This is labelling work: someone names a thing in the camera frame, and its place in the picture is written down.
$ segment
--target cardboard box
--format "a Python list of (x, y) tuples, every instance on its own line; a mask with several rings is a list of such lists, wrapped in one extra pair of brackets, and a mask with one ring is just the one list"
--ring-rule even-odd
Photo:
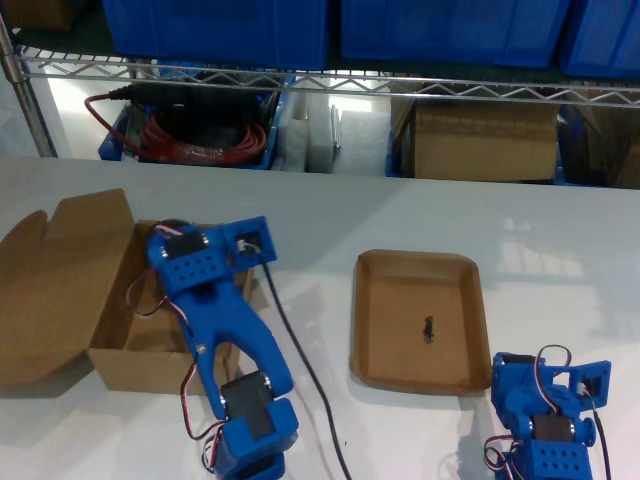
[(87, 0), (4, 0), (3, 14), (11, 28), (68, 31)]
[(552, 178), (557, 107), (427, 104), (415, 110), (415, 176), (512, 182)]
[[(192, 358), (177, 319), (164, 309), (138, 318), (125, 304), (128, 286), (145, 268), (152, 225), (136, 224), (124, 192), (111, 190), (61, 201), (49, 222), (35, 212), (5, 237), (0, 385), (55, 383), (88, 353), (112, 390), (179, 393)], [(238, 278), (247, 300), (251, 279)], [(162, 298), (153, 277), (132, 297), (140, 310)], [(219, 385), (235, 377), (238, 356), (231, 344), (218, 348)], [(190, 393), (203, 393), (199, 379)]]
[(640, 112), (626, 108), (580, 107), (589, 168), (603, 172), (606, 185), (640, 188)]

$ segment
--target blue robotic arm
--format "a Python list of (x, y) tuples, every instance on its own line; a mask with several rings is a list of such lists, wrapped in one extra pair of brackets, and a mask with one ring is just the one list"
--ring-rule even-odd
[[(514, 441), (502, 454), (508, 468), (494, 469), (496, 479), (514, 478), (515, 472), (524, 480), (591, 480), (587, 447), (596, 441), (596, 426), (580, 414), (607, 404), (611, 363), (551, 367), (540, 359), (540, 389), (535, 362), (510, 353), (493, 359), (491, 402)], [(569, 374), (568, 386), (553, 383), (561, 373)]]
[[(234, 283), (236, 273), (276, 259), (266, 219), (210, 228), (162, 223), (147, 255), (168, 300), (183, 314), (182, 330), (211, 408), (227, 420), (215, 472), (224, 480), (280, 478), (298, 421), (289, 400), (278, 397), (291, 391), (293, 380), (273, 335)], [(237, 345), (259, 371), (220, 388), (213, 364), (223, 342)]]

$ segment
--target metal wire shelf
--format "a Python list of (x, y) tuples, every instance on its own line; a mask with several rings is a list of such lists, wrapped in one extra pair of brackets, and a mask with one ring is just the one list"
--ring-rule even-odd
[[(640, 86), (596, 82), (522, 83), (426, 78), (380, 71), (248, 70), (237, 66), (179, 66), (155, 60), (129, 60), (56, 53), (22, 47), (20, 58), (32, 78), (74, 78), (173, 84), (240, 90), (401, 96), (432, 99), (594, 105), (640, 108)], [(290, 82), (292, 74), (295, 81)]]

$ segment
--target blue bracket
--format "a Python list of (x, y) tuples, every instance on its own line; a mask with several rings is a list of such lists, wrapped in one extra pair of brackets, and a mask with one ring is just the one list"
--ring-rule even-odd
[[(188, 319), (181, 322), (182, 331), (213, 413), (228, 420), (214, 469), (224, 480), (278, 479), (284, 474), (282, 453), (297, 438), (291, 403), (278, 399), (293, 389), (293, 380), (271, 331), (234, 282), (236, 273), (276, 260), (266, 219), (208, 228), (190, 224), (168, 232), (154, 230), (147, 256), (168, 299)], [(244, 244), (249, 248), (242, 249)], [(244, 414), (229, 418), (229, 405), (213, 376), (215, 351), (224, 342), (251, 357), (264, 377), (268, 433), (251, 431)]]
[[(534, 377), (534, 357), (498, 353), (493, 358), (491, 402), (502, 425), (511, 431), (521, 446), (504, 452), (524, 480), (575, 479), (591, 480), (587, 448), (596, 441), (593, 420), (582, 420), (580, 414), (593, 408), (588, 396), (581, 394), (579, 384), (590, 387), (595, 407), (607, 404), (611, 363), (607, 361), (575, 367), (550, 367), (540, 362), (540, 379), (545, 392), (560, 407), (563, 421), (570, 432), (563, 441), (543, 440), (535, 425), (536, 418), (552, 415), (550, 406), (540, 395)], [(568, 386), (554, 384), (560, 373), (569, 374)], [(506, 479), (505, 470), (496, 479)]]

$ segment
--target white table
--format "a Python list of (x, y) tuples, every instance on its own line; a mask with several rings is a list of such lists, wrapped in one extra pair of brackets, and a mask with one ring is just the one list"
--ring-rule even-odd
[[(612, 361), (601, 416), (613, 478), (640, 478), (639, 192), (0, 158), (0, 236), (36, 209), (114, 187), (136, 218), (267, 216), (280, 257), (275, 282), (330, 398), (354, 480), (488, 479), (482, 444), (503, 431), (488, 392), (408, 395), (350, 375), (353, 267), (372, 248), (473, 259), (492, 354), (561, 343), (575, 364)], [(255, 307), (297, 383), (300, 438), (286, 478), (342, 480), (320, 398), (262, 290)], [(191, 403), (197, 418), (212, 418), (204, 400)], [(0, 400), (2, 479), (207, 478), (199, 448), (177, 397), (109, 392), (95, 373), (54, 400)], [(600, 448), (590, 450), (594, 477), (604, 478)]]

